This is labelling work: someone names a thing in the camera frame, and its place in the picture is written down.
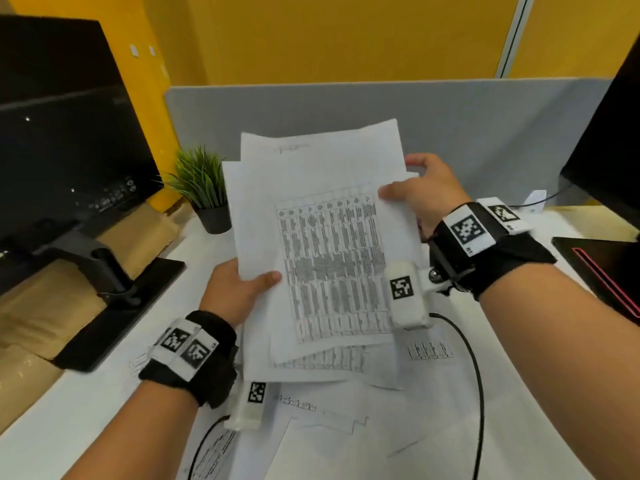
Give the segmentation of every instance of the metal screw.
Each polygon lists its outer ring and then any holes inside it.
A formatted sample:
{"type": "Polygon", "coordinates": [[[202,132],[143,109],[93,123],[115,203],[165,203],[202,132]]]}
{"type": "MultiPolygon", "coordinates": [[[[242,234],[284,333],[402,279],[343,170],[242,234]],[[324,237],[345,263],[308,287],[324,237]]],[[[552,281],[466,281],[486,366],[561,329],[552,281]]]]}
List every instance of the metal screw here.
{"type": "Polygon", "coordinates": [[[438,284],[443,282],[444,280],[442,279],[442,275],[440,274],[440,272],[436,268],[433,268],[429,271],[429,281],[434,284],[438,284]]]}

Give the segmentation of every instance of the computer monitor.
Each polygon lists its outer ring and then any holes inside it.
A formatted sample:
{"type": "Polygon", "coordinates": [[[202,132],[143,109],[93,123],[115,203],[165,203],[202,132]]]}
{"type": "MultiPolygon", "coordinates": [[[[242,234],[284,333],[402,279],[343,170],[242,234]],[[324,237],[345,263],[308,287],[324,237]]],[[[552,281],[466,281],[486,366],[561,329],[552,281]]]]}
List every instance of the computer monitor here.
{"type": "Polygon", "coordinates": [[[2,15],[0,40],[0,294],[75,262],[108,309],[54,363],[88,370],[184,265],[133,282],[94,240],[162,188],[100,23],[2,15]]]}
{"type": "MultiPolygon", "coordinates": [[[[640,228],[640,38],[561,174],[640,228]]],[[[640,243],[559,237],[553,243],[599,298],[640,324],[640,243]]]]}

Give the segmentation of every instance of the white desk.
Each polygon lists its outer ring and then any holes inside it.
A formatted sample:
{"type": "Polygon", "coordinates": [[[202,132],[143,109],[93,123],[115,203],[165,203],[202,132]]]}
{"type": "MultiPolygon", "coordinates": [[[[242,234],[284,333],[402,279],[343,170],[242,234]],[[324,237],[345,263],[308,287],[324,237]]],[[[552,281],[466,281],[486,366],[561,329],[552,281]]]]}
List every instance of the white desk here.
{"type": "MultiPolygon", "coordinates": [[[[554,235],[581,237],[556,212],[529,216],[535,236],[560,259],[558,266],[577,278],[550,245],[554,235]]],[[[196,309],[213,267],[235,255],[231,232],[206,234],[196,218],[182,241],[167,255],[187,270],[167,290],[116,350],[91,374],[67,371],[58,382],[0,436],[0,477],[58,480],[100,434],[127,399],[120,377],[123,356],[132,343],[155,339],[172,319],[196,309]]],[[[476,353],[486,396],[486,430],[480,478],[539,480],[590,479],[521,382],[486,318],[470,296],[452,294],[452,302],[476,353]]],[[[271,464],[268,480],[470,478],[476,451],[477,414],[446,431],[386,459],[375,434],[356,428],[331,455],[315,448],[315,435],[336,435],[325,428],[287,430],[271,464]]]]}

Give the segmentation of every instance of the black cable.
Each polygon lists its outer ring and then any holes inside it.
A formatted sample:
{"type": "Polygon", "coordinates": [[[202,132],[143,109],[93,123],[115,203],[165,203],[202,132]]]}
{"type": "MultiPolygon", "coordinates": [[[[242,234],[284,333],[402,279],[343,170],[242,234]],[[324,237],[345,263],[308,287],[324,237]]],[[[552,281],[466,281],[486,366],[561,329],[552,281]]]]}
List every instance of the black cable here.
{"type": "Polygon", "coordinates": [[[547,197],[547,198],[546,198],[546,199],[544,199],[544,200],[539,200],[539,201],[537,201],[537,202],[533,202],[533,203],[524,203],[524,204],[522,204],[522,205],[509,205],[508,207],[510,207],[510,208],[512,208],[512,209],[519,209],[519,208],[521,208],[521,207],[531,207],[532,205],[537,205],[537,204],[539,204],[539,203],[542,203],[542,202],[546,202],[546,201],[548,201],[548,200],[551,200],[551,199],[553,199],[553,197],[557,197],[557,196],[558,196],[558,195],[560,195],[562,192],[564,192],[565,190],[567,190],[569,187],[572,187],[572,186],[573,186],[573,184],[569,184],[569,185],[567,185],[564,189],[560,189],[560,190],[558,190],[558,192],[556,192],[555,194],[553,194],[553,195],[551,195],[551,196],[547,197]]]}
{"type": "Polygon", "coordinates": [[[191,480],[191,476],[193,475],[193,469],[196,466],[196,460],[198,459],[198,455],[200,454],[200,450],[202,449],[202,445],[204,444],[204,441],[207,439],[207,436],[211,434],[211,432],[213,431],[213,428],[219,425],[222,421],[226,421],[227,419],[229,419],[229,416],[222,416],[222,418],[218,419],[215,423],[211,425],[211,428],[207,430],[207,432],[204,434],[204,436],[200,440],[200,444],[198,445],[196,454],[193,455],[193,460],[191,461],[191,467],[189,468],[189,475],[187,475],[187,480],[191,480]]]}
{"type": "Polygon", "coordinates": [[[478,431],[478,448],[476,450],[476,463],[474,465],[474,476],[472,477],[473,480],[477,480],[478,473],[480,471],[480,458],[482,457],[482,445],[484,443],[484,389],[482,387],[482,378],[480,377],[480,368],[478,367],[476,355],[474,354],[474,351],[471,349],[471,345],[469,345],[469,341],[465,337],[465,334],[462,333],[462,330],[459,329],[458,325],[453,323],[451,320],[449,320],[445,316],[440,315],[439,313],[429,313],[429,316],[444,320],[449,325],[451,325],[455,329],[455,331],[458,332],[458,334],[460,335],[460,338],[467,346],[469,355],[471,355],[471,361],[473,361],[474,363],[474,369],[476,370],[476,379],[478,382],[478,396],[480,397],[480,427],[478,431]]]}

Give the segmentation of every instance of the monitor screen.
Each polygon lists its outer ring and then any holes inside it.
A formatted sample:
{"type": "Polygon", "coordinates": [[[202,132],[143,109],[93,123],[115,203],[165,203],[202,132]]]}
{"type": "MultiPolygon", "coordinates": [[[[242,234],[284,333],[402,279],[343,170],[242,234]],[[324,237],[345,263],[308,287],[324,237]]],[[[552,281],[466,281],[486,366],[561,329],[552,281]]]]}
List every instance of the monitor screen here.
{"type": "Polygon", "coordinates": [[[640,39],[561,174],[640,228],[640,39]]]}
{"type": "Polygon", "coordinates": [[[100,24],[0,16],[0,293],[162,187],[100,24]]]}

